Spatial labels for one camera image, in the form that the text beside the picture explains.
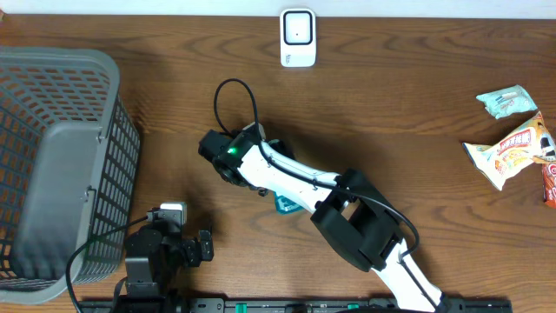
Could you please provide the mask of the blue mouthwash bottle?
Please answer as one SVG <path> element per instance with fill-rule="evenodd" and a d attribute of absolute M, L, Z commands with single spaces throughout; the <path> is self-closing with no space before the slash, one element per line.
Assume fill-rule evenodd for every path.
<path fill-rule="evenodd" d="M 292 214 L 304 210 L 304 208 L 301 205 L 288 199 L 284 195 L 278 195 L 275 192 L 274 196 L 275 196 L 275 209 L 281 215 Z"/>

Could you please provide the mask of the yellow snack bag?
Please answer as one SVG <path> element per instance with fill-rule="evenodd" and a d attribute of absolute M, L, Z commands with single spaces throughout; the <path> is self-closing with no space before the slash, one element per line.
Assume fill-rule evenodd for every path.
<path fill-rule="evenodd" d="M 475 168 L 497 190 L 533 163 L 555 163 L 555 142 L 540 111 L 494 145 L 462 146 Z"/>

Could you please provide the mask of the teal wet wipes pack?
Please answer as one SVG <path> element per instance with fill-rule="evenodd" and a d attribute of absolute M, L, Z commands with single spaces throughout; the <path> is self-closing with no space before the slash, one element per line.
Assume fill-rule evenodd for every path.
<path fill-rule="evenodd" d="M 538 109 L 529 93 L 518 84 L 478 95 L 476 99 L 482 102 L 485 110 L 496 119 Z"/>

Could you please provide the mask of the brown Top chocolate bar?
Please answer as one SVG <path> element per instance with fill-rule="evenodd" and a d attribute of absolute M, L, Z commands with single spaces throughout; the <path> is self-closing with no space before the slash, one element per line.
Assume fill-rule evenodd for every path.
<path fill-rule="evenodd" d="M 543 186 L 544 186 L 544 203 L 556 208 L 556 165 L 554 163 L 545 163 L 542 165 Z"/>

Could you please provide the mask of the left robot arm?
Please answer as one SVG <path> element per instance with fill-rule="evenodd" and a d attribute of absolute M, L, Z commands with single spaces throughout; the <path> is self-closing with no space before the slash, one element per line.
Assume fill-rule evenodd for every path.
<path fill-rule="evenodd" d="M 214 257 L 212 230 L 197 237 L 182 236 L 182 225 L 157 220 L 129 236 L 125 268 L 127 276 L 118 283 L 111 310 L 130 312 L 189 312 L 189 301 L 171 287 L 178 272 L 194 268 Z"/>

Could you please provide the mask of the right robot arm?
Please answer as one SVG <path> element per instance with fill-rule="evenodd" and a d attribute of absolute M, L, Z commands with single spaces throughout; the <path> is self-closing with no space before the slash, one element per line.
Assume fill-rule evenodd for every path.
<path fill-rule="evenodd" d="M 340 175 L 297 162 L 280 140 L 254 127 L 228 137 L 214 130 L 199 153 L 228 183 L 273 191 L 300 205 L 332 249 L 358 270 L 375 272 L 402 310 L 446 312 L 446 296 L 411 257 L 401 226 L 407 218 L 358 170 Z"/>

